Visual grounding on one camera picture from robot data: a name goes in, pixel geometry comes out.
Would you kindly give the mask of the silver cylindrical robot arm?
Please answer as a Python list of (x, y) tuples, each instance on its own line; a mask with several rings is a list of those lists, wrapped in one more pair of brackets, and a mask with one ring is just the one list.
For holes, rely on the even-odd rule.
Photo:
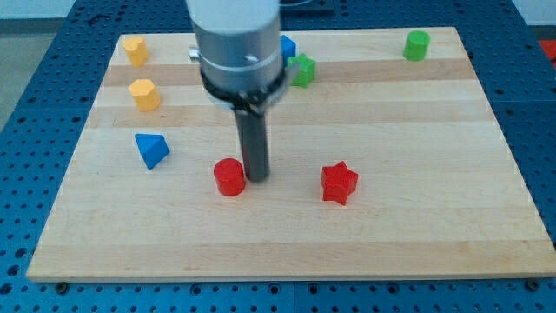
[(241, 114), (262, 116), (300, 70), (284, 66), (278, 0), (186, 0), (200, 64), (212, 100)]

